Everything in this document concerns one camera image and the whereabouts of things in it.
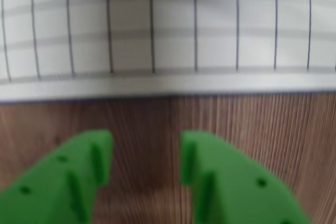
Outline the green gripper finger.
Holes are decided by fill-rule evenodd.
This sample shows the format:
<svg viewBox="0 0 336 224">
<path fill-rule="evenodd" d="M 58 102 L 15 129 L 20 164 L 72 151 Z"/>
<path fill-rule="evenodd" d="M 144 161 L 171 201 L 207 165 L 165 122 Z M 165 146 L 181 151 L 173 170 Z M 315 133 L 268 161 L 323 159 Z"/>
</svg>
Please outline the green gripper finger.
<svg viewBox="0 0 336 224">
<path fill-rule="evenodd" d="M 195 223 L 310 223 L 289 188 L 229 142 L 209 132 L 180 135 L 181 183 Z"/>
<path fill-rule="evenodd" d="M 91 223 L 112 158 L 108 130 L 70 138 L 1 192 L 1 223 Z"/>
</svg>

